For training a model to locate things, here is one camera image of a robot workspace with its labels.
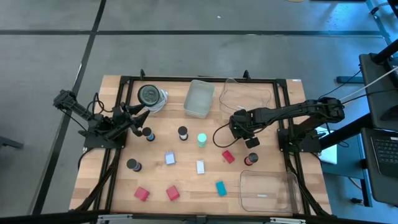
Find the red cube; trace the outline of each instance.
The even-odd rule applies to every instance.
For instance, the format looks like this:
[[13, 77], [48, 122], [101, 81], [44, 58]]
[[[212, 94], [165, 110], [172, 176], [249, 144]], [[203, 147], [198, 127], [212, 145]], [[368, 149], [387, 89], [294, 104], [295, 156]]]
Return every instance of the red cube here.
[[149, 191], [143, 189], [142, 187], [139, 187], [134, 194], [134, 196], [136, 196], [137, 198], [139, 198], [139, 200], [142, 200], [143, 202], [147, 200], [148, 195]]
[[166, 192], [171, 201], [179, 198], [179, 196], [180, 196], [180, 194], [178, 193], [178, 190], [175, 188], [174, 185], [171, 188], [167, 189]]
[[225, 152], [223, 152], [223, 156], [229, 164], [235, 160], [235, 158], [232, 156], [232, 154], [228, 150], [225, 150]]

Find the white block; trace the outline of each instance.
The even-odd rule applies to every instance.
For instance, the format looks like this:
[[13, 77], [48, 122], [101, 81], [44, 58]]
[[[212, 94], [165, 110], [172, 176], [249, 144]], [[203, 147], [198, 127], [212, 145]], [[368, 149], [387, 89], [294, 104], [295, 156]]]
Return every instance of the white block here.
[[205, 174], [205, 161], [197, 161], [198, 174]]

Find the laptop keyboard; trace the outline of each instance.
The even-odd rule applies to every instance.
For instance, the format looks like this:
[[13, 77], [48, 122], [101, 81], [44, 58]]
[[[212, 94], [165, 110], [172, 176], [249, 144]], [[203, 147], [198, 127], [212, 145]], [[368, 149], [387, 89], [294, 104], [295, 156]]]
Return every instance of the laptop keyboard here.
[[376, 138], [373, 143], [379, 162], [398, 164], [398, 141]]

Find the round container lid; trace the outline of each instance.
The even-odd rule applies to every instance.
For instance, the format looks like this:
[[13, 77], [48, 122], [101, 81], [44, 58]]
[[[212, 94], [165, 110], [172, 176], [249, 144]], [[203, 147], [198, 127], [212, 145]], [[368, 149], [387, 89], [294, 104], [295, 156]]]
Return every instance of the round container lid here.
[[142, 129], [142, 134], [143, 134], [144, 136], [150, 136], [150, 134], [152, 134], [152, 130], [151, 130], [150, 128], [148, 128], [148, 127], [143, 128], [143, 129]]
[[248, 156], [250, 162], [257, 162], [259, 160], [259, 156], [256, 153], [252, 152]]
[[198, 141], [205, 142], [207, 140], [207, 136], [205, 133], [198, 134]]
[[138, 90], [138, 100], [146, 106], [154, 106], [159, 98], [159, 90], [154, 85], [144, 85]]
[[129, 159], [127, 161], [127, 168], [134, 169], [134, 168], [136, 168], [137, 164], [138, 163], [137, 163], [137, 161], [135, 159]]
[[188, 129], [185, 126], [181, 126], [178, 128], [179, 135], [184, 135], [188, 132]]

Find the wooden table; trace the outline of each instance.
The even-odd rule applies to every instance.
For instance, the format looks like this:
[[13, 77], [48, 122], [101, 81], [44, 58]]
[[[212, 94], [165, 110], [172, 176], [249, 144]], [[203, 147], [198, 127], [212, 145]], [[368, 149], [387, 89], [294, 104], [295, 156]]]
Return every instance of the wooden table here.
[[[105, 75], [99, 91], [99, 98], [105, 107], [110, 109], [115, 102], [118, 92], [120, 76]], [[211, 137], [216, 128], [227, 123], [226, 116], [220, 111], [218, 97], [223, 83], [214, 83], [216, 94], [213, 98], [211, 110], [206, 119], [186, 116], [183, 104], [190, 82], [143, 82], [135, 81], [131, 105], [139, 104], [137, 91], [142, 85], [152, 84], [169, 92], [169, 100], [162, 111], [150, 114], [145, 125], [150, 127], [156, 135], [154, 142], [148, 142], [144, 137], [137, 137], [129, 131], [126, 147], [122, 150], [119, 162], [116, 185], [112, 201], [112, 212], [123, 213], [168, 213], [168, 214], [212, 214], [212, 215], [289, 215], [286, 213], [247, 212], [239, 204], [239, 176], [243, 170], [285, 172], [283, 155], [279, 151], [276, 129], [277, 122], [257, 134], [261, 145], [247, 149], [242, 140], [228, 148], [235, 157], [232, 164], [228, 164], [221, 153], [225, 150], [213, 144]], [[287, 80], [290, 103], [300, 103], [305, 100], [303, 86], [300, 80]], [[271, 84], [249, 83], [253, 88], [270, 90]], [[126, 98], [126, 89], [122, 99]], [[279, 90], [283, 102], [283, 92]], [[275, 108], [272, 94], [268, 105]], [[300, 123], [304, 117], [295, 118]], [[188, 128], [189, 139], [181, 141], [177, 129], [180, 126]], [[204, 148], [197, 146], [197, 135], [205, 133], [208, 136]], [[226, 145], [233, 140], [228, 128], [221, 129], [216, 135], [218, 144]], [[176, 164], [168, 166], [164, 162], [167, 151], [175, 153]], [[246, 166], [244, 158], [255, 152], [259, 161], [252, 166]], [[94, 149], [81, 162], [75, 184], [70, 208], [75, 208], [88, 196], [100, 176], [104, 149]], [[140, 172], [128, 169], [126, 162], [135, 158], [143, 166]], [[205, 174], [198, 175], [196, 161], [205, 161]], [[302, 167], [306, 185], [318, 203], [327, 212], [331, 212], [326, 192], [325, 182], [319, 160], [309, 153], [301, 153]], [[222, 180], [227, 189], [227, 196], [219, 197], [215, 183]], [[175, 185], [180, 192], [180, 198], [171, 202], [166, 189]], [[146, 202], [141, 202], [134, 196], [138, 187], [150, 192]], [[103, 190], [100, 208], [104, 208], [104, 201], [108, 186]]]

